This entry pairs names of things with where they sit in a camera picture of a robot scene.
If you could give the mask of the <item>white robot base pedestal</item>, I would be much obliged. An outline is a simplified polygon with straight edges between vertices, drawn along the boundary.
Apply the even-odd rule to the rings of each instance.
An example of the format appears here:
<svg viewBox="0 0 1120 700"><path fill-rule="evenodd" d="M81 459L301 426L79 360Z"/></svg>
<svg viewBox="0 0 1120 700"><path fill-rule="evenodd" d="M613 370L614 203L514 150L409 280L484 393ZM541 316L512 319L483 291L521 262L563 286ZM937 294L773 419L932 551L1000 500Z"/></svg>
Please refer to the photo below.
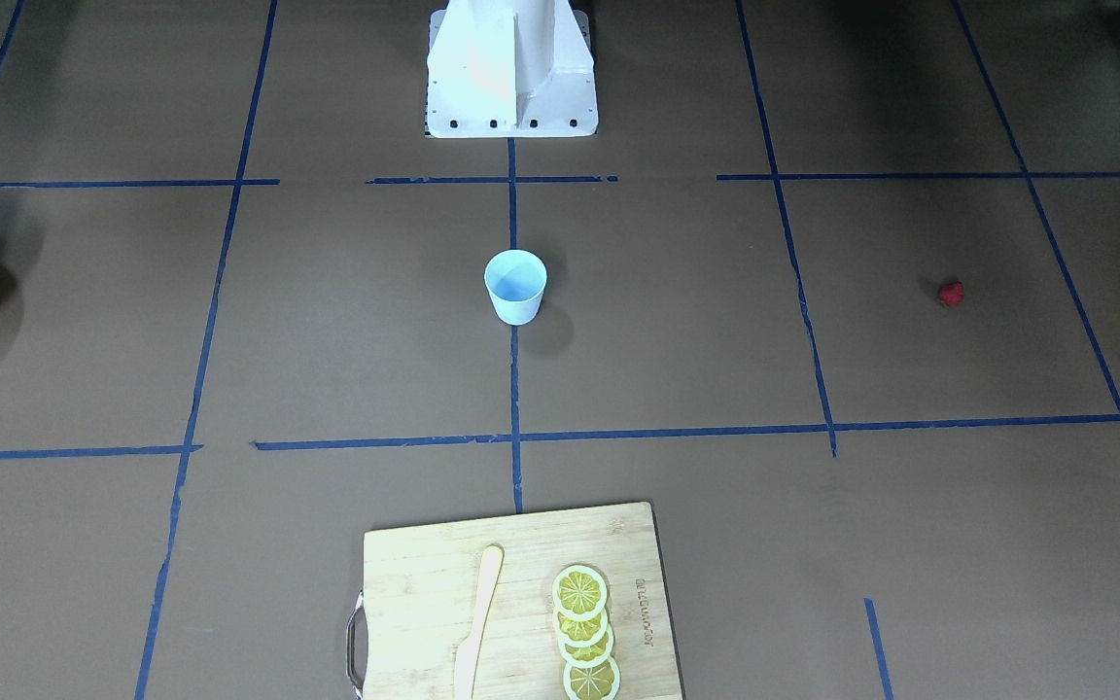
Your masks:
<svg viewBox="0 0 1120 700"><path fill-rule="evenodd" d="M597 132L590 17L570 1L449 1L431 13L428 40L428 137Z"/></svg>

